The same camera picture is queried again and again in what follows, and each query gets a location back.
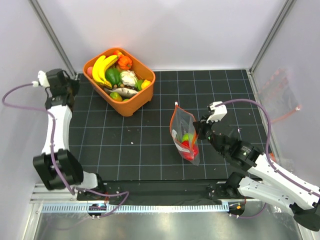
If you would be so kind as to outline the orange yellow mango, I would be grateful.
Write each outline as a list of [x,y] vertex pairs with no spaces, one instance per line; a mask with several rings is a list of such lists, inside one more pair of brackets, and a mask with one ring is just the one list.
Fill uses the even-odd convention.
[[109,96],[116,102],[122,102],[123,98],[118,92],[111,92]]

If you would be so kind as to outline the small orange pumpkin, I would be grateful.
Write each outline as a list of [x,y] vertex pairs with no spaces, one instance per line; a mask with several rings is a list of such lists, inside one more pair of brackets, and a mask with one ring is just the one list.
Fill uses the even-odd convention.
[[117,65],[121,70],[127,71],[131,69],[133,62],[128,56],[123,55],[119,58]]

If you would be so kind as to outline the orange plastic basket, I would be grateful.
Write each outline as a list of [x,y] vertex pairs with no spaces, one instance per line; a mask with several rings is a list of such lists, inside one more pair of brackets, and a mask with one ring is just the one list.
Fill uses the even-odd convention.
[[[125,102],[119,102],[113,100],[106,92],[101,88],[93,79],[91,79],[87,74],[87,69],[92,67],[96,60],[102,56],[110,56],[114,51],[119,50],[125,56],[129,57],[132,62],[132,70],[137,74],[137,76],[143,80],[151,81],[150,85],[148,85],[145,89],[140,91],[137,95],[131,97],[129,100]],[[89,80],[90,84],[93,87],[93,90],[96,91],[114,110],[116,110],[120,115],[124,117],[130,117],[136,112],[139,108],[141,108],[144,104],[151,101],[154,95],[154,84],[156,82],[155,73],[148,68],[145,64],[143,64],[140,60],[138,60],[135,56],[130,54],[127,50],[120,47],[112,47],[107,49],[106,51],[98,54],[94,58],[87,61],[83,66],[83,74]]]

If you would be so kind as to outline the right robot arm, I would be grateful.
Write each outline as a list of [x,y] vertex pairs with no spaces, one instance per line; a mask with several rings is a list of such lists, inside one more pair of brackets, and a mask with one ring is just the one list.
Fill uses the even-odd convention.
[[320,188],[307,183],[268,159],[268,155],[237,137],[216,134],[204,117],[193,126],[198,139],[207,140],[232,166],[238,169],[218,187],[230,198],[258,199],[293,216],[301,226],[320,230]]

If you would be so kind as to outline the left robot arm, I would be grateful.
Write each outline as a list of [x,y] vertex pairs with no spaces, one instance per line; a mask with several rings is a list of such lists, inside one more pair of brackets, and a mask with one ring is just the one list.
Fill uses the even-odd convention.
[[47,72],[40,70],[35,87],[50,91],[45,101],[48,115],[48,127],[41,155],[33,158],[33,166],[47,190],[63,190],[71,193],[74,189],[88,191],[94,200],[101,200],[106,195],[102,178],[97,173],[83,170],[82,165],[70,152],[69,130],[73,116],[75,96],[80,83],[70,78],[63,69]]

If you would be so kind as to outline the light green round fruit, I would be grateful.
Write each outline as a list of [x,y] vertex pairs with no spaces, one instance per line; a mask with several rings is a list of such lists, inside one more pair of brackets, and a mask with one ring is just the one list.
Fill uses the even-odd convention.
[[194,138],[194,135],[192,133],[185,133],[183,136],[182,136],[182,142],[192,142],[193,141],[193,138]]

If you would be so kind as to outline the red bell pepper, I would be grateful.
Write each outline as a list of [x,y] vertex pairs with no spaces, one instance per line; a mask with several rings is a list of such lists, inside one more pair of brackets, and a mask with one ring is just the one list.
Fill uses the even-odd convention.
[[188,160],[188,161],[194,161],[195,158],[198,156],[199,154],[199,148],[197,145],[193,145],[192,147],[190,147],[190,144],[189,144],[189,141],[188,140],[185,140],[182,142],[182,157],[185,159],[185,160]]

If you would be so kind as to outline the clear zip bag red zipper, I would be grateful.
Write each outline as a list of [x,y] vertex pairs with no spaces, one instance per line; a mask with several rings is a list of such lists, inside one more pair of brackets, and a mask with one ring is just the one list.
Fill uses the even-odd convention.
[[[191,114],[190,112],[182,109],[179,106],[179,103],[176,101],[174,103],[174,111],[170,120],[170,125],[169,125],[169,132],[170,135],[172,137],[173,143],[177,149],[177,151],[179,152],[180,156],[183,158],[182,156],[182,152],[183,152],[183,145],[182,145],[182,137],[184,134],[190,133],[193,134],[193,140],[189,141],[189,145],[190,147],[192,147],[193,145],[197,145],[198,150],[199,150],[199,146],[198,146],[198,138],[197,138],[197,134],[196,134],[196,130],[193,126],[193,122],[196,121],[195,117],[193,114]],[[200,150],[198,153],[198,156],[195,158],[195,160],[193,161],[189,161],[191,164],[193,164],[194,166],[199,166],[200,164]]]

